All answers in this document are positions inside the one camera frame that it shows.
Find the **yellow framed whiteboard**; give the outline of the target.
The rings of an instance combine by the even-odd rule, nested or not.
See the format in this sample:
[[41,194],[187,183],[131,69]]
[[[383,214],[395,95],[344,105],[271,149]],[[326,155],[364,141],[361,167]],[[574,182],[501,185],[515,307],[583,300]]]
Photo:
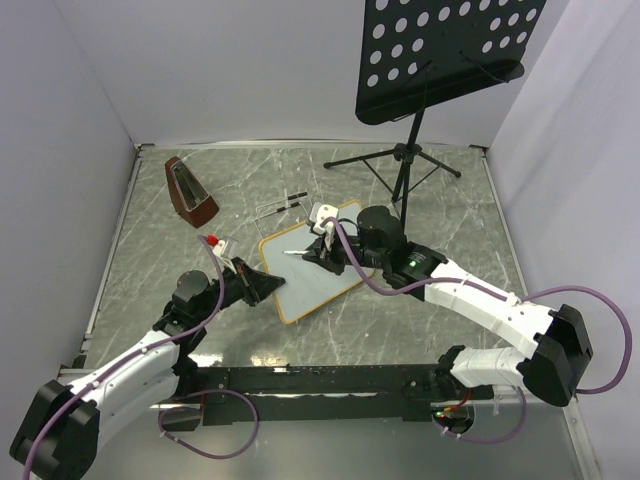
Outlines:
[[362,283],[351,266],[335,275],[303,261],[291,251],[302,251],[318,237],[305,222],[300,222],[262,239],[258,246],[264,270],[286,280],[273,294],[283,324],[297,322],[321,306]]

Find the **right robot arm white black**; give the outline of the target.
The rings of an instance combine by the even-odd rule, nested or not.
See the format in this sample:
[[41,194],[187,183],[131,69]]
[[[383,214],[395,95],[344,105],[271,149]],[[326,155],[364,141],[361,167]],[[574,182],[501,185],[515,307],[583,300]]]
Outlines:
[[480,280],[445,255],[407,239],[401,221],[384,206],[367,207],[346,233],[339,210],[315,203],[307,223],[316,240],[303,259],[340,275],[381,272],[382,294],[407,294],[447,308],[506,341],[504,348],[451,348],[440,359],[438,390],[458,398],[480,386],[524,387],[538,399],[565,407],[593,352],[581,313],[519,298]]

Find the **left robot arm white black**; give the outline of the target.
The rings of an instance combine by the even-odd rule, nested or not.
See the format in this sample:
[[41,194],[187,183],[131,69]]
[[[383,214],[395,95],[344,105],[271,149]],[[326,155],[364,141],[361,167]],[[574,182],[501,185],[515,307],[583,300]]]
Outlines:
[[132,347],[68,384],[51,380],[38,389],[9,450],[23,478],[80,479],[99,449],[151,405],[192,398],[198,378],[189,356],[206,325],[234,303],[256,306],[286,283],[240,258],[217,272],[216,279],[183,273],[160,319]]

